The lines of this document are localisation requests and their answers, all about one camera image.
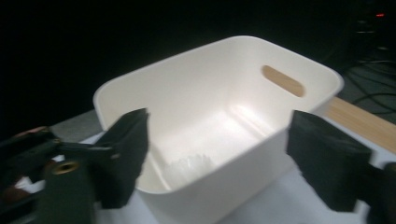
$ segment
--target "white plastic bin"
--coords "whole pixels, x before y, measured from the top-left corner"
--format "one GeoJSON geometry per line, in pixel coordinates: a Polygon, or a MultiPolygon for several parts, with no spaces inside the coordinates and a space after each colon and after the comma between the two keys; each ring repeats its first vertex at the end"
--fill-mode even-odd
{"type": "Polygon", "coordinates": [[[126,112],[148,109],[150,148],[137,191],[161,223],[205,224],[293,165],[285,154],[292,110],[323,115],[342,86],[321,64],[236,36],[117,77],[94,105],[105,130],[126,112]]]}

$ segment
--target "storage bin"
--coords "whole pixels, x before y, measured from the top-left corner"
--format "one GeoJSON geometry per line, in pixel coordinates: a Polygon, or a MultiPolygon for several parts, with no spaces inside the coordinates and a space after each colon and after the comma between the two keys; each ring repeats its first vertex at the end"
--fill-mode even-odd
{"type": "Polygon", "coordinates": [[[292,110],[324,115],[332,70],[236,36],[117,77],[94,95],[106,130],[147,108],[149,152],[137,191],[160,223],[215,223],[293,166],[292,110]]]}

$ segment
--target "wooden surface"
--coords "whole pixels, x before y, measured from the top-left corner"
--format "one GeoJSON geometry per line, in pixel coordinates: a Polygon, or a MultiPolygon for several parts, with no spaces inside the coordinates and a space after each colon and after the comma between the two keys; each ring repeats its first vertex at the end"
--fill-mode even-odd
{"type": "Polygon", "coordinates": [[[354,133],[396,154],[396,125],[334,98],[327,116],[354,133]]]}

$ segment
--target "white table surface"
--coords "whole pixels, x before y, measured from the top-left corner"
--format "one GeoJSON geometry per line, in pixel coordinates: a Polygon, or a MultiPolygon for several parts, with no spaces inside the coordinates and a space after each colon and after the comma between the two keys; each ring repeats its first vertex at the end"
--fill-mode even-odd
{"type": "MultiPolygon", "coordinates": [[[[329,122],[374,150],[373,165],[382,167],[386,161],[396,161],[396,155],[384,148],[331,120],[329,122]]],[[[93,136],[83,143],[93,143],[99,136],[93,136]]],[[[328,209],[300,176],[297,168],[294,168],[241,205],[219,224],[361,224],[365,223],[367,208],[365,203],[359,202],[355,213],[337,213],[328,209]]],[[[98,224],[160,223],[136,192],[125,207],[114,210],[98,209],[96,215],[98,224]]]]}

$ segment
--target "bin handle hole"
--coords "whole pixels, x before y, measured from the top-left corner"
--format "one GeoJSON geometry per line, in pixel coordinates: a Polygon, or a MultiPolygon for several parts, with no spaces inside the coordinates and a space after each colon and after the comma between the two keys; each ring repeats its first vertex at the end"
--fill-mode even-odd
{"type": "Polygon", "coordinates": [[[265,65],[262,67],[262,74],[277,86],[290,92],[291,94],[302,97],[305,94],[304,86],[297,80],[277,71],[275,68],[265,65]]]}

